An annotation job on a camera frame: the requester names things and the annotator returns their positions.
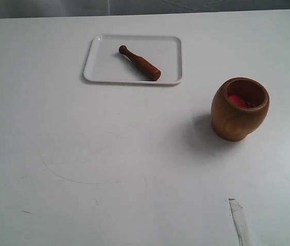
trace wooden pestle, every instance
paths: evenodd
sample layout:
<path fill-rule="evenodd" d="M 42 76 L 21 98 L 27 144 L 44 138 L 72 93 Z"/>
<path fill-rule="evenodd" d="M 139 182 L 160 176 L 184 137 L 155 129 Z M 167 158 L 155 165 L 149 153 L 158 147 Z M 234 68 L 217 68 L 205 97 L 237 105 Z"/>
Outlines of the wooden pestle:
<path fill-rule="evenodd" d="M 153 81 L 156 81 L 161 76 L 161 71 L 154 67 L 152 64 L 150 64 L 148 61 L 146 61 L 141 56 L 137 56 L 130 52 L 128 48 L 125 45 L 120 46 L 119 52 L 122 55 L 125 55 L 132 61 L 132 63 L 135 65 L 135 67 L 140 70 L 142 73 L 144 73 L 148 78 L 150 78 Z"/>

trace white rectangular tray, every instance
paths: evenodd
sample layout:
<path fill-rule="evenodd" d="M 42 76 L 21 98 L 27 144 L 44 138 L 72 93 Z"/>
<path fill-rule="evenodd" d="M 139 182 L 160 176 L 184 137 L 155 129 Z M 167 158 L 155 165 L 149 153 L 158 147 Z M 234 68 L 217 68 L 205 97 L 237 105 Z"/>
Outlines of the white rectangular tray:
<path fill-rule="evenodd" d="M 161 77 L 150 81 L 119 53 L 121 45 L 160 69 Z M 92 40 L 83 75 L 99 83 L 177 85 L 182 80 L 181 41 L 173 36 L 98 35 Z"/>

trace tray rim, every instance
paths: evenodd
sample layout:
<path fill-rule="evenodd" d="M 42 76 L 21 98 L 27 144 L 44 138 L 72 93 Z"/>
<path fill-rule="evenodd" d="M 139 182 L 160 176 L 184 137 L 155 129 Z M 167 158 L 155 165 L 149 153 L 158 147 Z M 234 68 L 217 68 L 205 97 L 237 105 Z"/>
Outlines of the tray rim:
<path fill-rule="evenodd" d="M 128 36 L 128 37 L 163 37 L 163 38 L 174 38 L 176 39 L 179 44 L 180 44 L 180 63 L 181 63 L 181 77 L 172 82 L 172 83 L 160 83 L 159 81 L 148 81 L 148 80 L 93 80 L 91 77 L 88 77 L 86 75 L 86 68 L 87 65 L 89 63 L 89 59 L 91 57 L 91 51 L 93 50 L 93 46 L 94 46 L 94 41 L 95 39 L 98 39 L 100 36 Z M 87 56 L 87 60 L 85 62 L 84 65 L 84 69 L 83 69 L 83 78 L 85 78 L 87 81 L 91 82 L 91 83 L 98 83 L 98 84 L 134 84 L 134 85 L 158 85 L 158 86 L 175 86 L 178 85 L 182 82 L 183 77 L 184 77 L 184 71 L 183 71 L 183 58 L 182 58 L 182 45 L 181 45 L 181 39 L 178 36 L 175 35 L 137 35 L 137 34 L 114 34 L 114 33 L 101 33 L 96 35 L 92 40 L 91 40 L 91 45 L 89 48 L 89 52 L 88 52 L 88 56 Z"/>

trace pestle handle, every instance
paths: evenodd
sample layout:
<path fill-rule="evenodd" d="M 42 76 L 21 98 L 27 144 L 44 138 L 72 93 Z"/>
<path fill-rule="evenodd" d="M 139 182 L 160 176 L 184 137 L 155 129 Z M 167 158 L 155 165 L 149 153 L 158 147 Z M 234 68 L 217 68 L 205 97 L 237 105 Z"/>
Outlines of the pestle handle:
<path fill-rule="evenodd" d="M 160 78 L 161 71 L 158 68 L 154 67 L 151 63 L 146 61 L 141 56 L 133 54 L 131 51 L 128 50 L 125 45 L 120 46 L 119 53 L 128 57 L 130 61 L 132 61 L 132 63 L 135 65 L 135 67 L 151 80 L 157 81 Z"/>

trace white tabletop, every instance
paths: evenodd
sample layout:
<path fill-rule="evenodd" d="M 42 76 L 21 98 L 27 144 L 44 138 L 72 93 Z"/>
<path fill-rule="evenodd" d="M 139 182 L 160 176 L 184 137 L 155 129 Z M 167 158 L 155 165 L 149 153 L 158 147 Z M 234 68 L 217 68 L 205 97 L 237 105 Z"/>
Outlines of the white tabletop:
<path fill-rule="evenodd" d="M 85 83 L 100 33 L 178 36 L 183 82 Z M 232 143 L 209 114 L 237 76 L 271 105 Z M 290 10 L 0 20 L 0 245 L 238 245 L 228 198 L 290 245 Z"/>

